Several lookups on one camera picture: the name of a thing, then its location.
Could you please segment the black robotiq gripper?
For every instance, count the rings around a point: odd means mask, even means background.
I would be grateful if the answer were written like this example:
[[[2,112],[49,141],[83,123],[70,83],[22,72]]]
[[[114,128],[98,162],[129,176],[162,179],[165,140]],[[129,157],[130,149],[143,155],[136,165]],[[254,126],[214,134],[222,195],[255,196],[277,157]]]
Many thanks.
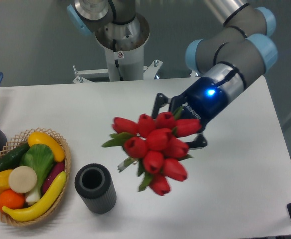
[[[174,112],[183,106],[182,119],[198,119],[203,132],[207,124],[216,117],[229,103],[226,93],[217,88],[210,77],[201,77],[178,96],[170,98],[163,93],[157,93],[151,116],[156,119],[160,109],[167,107],[168,112]],[[208,142],[202,133],[186,143],[190,150],[202,149]]]

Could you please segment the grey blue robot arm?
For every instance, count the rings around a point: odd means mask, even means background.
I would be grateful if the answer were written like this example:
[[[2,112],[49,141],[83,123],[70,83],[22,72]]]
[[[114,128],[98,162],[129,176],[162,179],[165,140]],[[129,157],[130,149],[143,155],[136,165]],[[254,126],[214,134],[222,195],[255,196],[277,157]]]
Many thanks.
[[[168,98],[159,93],[153,117],[165,105],[170,111],[182,107],[183,119],[198,119],[207,126],[277,60],[271,40],[276,20],[269,10],[253,8],[246,0],[208,0],[206,5],[223,30],[189,44],[185,62],[200,77],[178,96]],[[74,0],[67,13],[79,32],[95,35],[103,47],[111,81],[145,79],[144,45],[150,29],[136,12],[135,1]]]

